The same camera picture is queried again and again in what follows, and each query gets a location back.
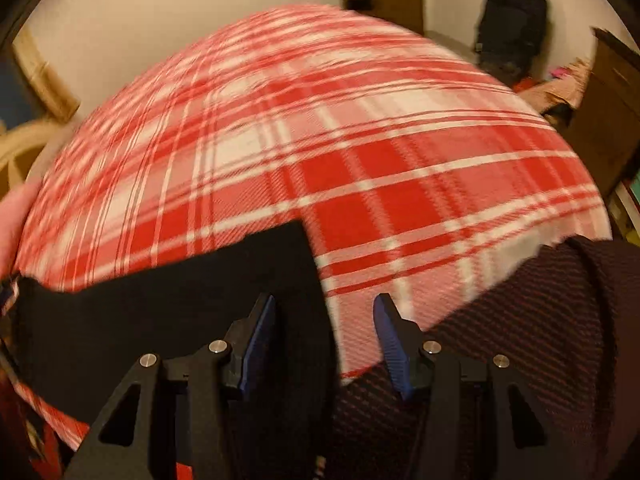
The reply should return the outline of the black pants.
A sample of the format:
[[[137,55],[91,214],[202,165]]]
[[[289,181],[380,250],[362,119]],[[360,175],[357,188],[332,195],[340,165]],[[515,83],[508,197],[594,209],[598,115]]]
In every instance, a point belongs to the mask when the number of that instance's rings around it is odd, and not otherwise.
[[[44,402],[93,425],[147,353],[180,358],[224,338],[261,294],[274,315],[264,374],[244,404],[244,479],[311,479],[326,450],[337,352],[300,221],[181,262],[55,292],[18,278],[1,323],[12,373]]]

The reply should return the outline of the dark red knitted garment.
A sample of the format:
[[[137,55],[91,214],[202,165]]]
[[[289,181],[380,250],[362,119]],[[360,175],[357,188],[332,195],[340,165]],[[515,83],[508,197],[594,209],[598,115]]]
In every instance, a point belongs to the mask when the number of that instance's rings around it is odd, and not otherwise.
[[[506,356],[562,437],[570,479],[639,474],[639,251],[575,236],[429,330],[460,356]],[[345,387],[326,454],[329,479],[410,479],[420,413],[384,362]]]

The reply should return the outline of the red plaid bed sheet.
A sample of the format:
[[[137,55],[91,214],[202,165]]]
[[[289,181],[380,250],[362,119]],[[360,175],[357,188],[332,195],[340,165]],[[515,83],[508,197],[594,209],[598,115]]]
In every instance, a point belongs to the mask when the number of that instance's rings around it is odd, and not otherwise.
[[[388,289],[430,327],[538,248],[610,222],[589,172],[519,96],[433,41],[278,6],[150,68],[78,126],[17,267],[76,290],[305,222],[343,382],[380,357]]]

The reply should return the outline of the pink folded quilt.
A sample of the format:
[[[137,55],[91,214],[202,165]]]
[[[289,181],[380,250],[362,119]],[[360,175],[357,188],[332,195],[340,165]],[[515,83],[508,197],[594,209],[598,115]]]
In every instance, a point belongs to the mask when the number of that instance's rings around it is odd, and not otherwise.
[[[0,204],[0,275],[10,275],[20,244],[21,232],[26,217],[32,208],[40,188],[41,179],[32,179],[20,184],[6,194]]]

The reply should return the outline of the cream wooden headboard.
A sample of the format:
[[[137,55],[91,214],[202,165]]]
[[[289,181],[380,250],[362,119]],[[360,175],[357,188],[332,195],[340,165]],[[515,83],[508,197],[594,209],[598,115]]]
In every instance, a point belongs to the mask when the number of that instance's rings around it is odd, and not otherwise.
[[[58,122],[38,119],[1,133],[1,197],[27,180],[38,156],[62,132]]]

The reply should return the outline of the dark wooden cabinet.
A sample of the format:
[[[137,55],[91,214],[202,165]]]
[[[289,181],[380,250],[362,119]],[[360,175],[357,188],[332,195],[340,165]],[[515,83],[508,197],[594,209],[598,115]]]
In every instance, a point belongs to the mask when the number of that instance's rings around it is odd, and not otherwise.
[[[639,170],[639,55],[612,32],[593,29],[596,53],[582,102],[562,133],[604,202]]]

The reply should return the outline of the beige floral right curtain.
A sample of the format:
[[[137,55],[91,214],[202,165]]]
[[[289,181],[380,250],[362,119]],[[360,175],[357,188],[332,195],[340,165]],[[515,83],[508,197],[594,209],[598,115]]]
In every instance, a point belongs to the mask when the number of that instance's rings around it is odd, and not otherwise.
[[[17,64],[49,116],[61,124],[70,122],[80,101],[40,53],[29,29],[24,26],[12,42]]]

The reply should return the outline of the dark window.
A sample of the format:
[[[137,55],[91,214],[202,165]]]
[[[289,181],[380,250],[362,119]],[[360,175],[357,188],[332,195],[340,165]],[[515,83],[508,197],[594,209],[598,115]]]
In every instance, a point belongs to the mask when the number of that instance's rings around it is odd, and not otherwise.
[[[8,130],[40,116],[40,106],[18,66],[14,54],[1,51],[0,116]]]

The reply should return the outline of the pink patterned cloth pile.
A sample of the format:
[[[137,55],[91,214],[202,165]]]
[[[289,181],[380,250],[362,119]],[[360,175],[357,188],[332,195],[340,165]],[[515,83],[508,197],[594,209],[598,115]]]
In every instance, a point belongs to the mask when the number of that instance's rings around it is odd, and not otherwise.
[[[518,92],[518,96],[538,114],[546,114],[552,107],[567,105],[578,110],[584,97],[593,62],[576,58],[567,66],[558,68],[556,77],[534,84]]]

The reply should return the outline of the black backpack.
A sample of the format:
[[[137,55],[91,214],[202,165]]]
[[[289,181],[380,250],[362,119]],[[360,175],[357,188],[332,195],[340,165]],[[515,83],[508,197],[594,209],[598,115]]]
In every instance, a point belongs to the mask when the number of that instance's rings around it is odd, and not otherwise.
[[[547,31],[547,0],[484,0],[476,26],[477,66],[508,87],[530,75]]]

